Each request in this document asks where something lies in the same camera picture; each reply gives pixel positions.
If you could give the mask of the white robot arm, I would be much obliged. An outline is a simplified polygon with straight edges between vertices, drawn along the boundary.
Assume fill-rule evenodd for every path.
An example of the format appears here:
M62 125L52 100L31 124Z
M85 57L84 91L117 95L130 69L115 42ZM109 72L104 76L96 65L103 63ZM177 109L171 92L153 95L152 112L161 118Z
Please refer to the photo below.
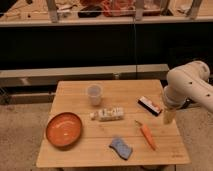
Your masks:
M213 86L208 83L210 69L202 61L193 61L171 69L166 76L162 100L165 108L163 123L171 124L176 110L189 98L213 113Z

